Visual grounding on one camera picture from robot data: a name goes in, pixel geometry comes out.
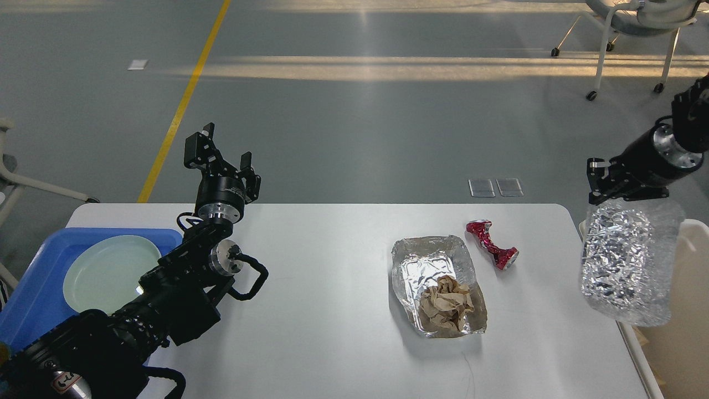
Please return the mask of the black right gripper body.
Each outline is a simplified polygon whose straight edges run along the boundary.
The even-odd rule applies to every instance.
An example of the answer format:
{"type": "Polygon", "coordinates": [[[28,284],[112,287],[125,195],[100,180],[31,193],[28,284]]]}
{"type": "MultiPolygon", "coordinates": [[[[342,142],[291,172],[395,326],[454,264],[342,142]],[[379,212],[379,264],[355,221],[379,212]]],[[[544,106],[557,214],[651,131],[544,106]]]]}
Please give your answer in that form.
{"type": "Polygon", "coordinates": [[[610,169],[628,173],[640,185],[659,188],[699,170],[705,157],[705,134],[658,124],[613,157],[610,169]]]}

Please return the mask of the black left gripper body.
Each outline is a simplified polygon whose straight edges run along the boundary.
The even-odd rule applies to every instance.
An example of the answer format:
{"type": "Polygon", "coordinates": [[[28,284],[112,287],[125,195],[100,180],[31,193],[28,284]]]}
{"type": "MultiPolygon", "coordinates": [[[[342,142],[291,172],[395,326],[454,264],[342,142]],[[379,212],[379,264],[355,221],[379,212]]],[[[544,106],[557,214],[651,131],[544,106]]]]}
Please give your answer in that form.
{"type": "Polygon", "coordinates": [[[249,167],[232,175],[205,173],[198,186],[195,214],[201,219],[240,222],[245,206],[259,198],[261,176],[249,167]]]}

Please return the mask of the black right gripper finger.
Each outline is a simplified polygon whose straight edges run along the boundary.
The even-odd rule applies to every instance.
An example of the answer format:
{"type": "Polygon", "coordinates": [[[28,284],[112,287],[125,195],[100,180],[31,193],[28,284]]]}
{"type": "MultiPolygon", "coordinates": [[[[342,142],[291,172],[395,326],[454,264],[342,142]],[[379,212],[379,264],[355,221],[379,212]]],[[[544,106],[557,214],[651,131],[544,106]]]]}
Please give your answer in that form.
{"type": "Polygon", "coordinates": [[[587,159],[588,204],[599,206],[610,199],[623,197],[624,171],[600,157],[587,159]]]}
{"type": "Polygon", "coordinates": [[[610,199],[623,199],[625,201],[645,201],[666,198],[669,196],[667,187],[649,187],[636,183],[618,183],[610,185],[610,199]]]}

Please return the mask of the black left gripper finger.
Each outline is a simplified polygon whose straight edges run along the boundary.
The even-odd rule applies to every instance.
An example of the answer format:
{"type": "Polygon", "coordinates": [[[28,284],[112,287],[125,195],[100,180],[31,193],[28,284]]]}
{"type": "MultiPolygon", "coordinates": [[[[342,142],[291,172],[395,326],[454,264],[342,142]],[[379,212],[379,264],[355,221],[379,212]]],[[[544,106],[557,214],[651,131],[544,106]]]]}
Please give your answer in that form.
{"type": "Polygon", "coordinates": [[[214,143],[215,123],[207,123],[190,135],[184,144],[184,167],[199,170],[203,176],[225,176],[226,161],[214,143]]]}
{"type": "Polygon", "coordinates": [[[244,152],[240,158],[239,179],[243,182],[246,192],[259,192],[261,186],[261,176],[256,174],[253,164],[251,164],[251,151],[244,152]]]}

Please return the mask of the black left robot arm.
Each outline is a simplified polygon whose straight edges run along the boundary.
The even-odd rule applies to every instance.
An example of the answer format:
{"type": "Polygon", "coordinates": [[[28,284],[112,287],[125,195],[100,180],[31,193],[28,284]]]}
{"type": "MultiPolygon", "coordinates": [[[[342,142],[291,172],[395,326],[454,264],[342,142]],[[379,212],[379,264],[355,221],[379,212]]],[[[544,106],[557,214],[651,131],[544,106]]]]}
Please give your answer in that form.
{"type": "Polygon", "coordinates": [[[2,365],[3,398],[137,398],[151,378],[174,382],[168,398],[187,388],[175,369],[148,366],[161,347],[200,338],[221,319],[226,295],[251,300],[269,272],[231,240],[245,206],[259,197],[261,177],[245,152],[226,161],[206,124],[185,141],[184,165],[200,170],[193,212],[184,212],[180,245],[138,281],[142,293],[111,315],[81,311],[2,365]]]}

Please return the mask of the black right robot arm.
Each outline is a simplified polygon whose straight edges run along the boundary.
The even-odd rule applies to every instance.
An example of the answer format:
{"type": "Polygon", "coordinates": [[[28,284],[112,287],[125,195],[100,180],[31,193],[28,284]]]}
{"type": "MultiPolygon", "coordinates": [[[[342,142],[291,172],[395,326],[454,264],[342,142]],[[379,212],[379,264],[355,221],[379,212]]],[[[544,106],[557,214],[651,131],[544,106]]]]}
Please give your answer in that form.
{"type": "Polygon", "coordinates": [[[669,196],[669,185],[699,170],[707,159],[707,76],[674,96],[671,113],[605,161],[587,159],[588,204],[645,201],[669,196]]]}

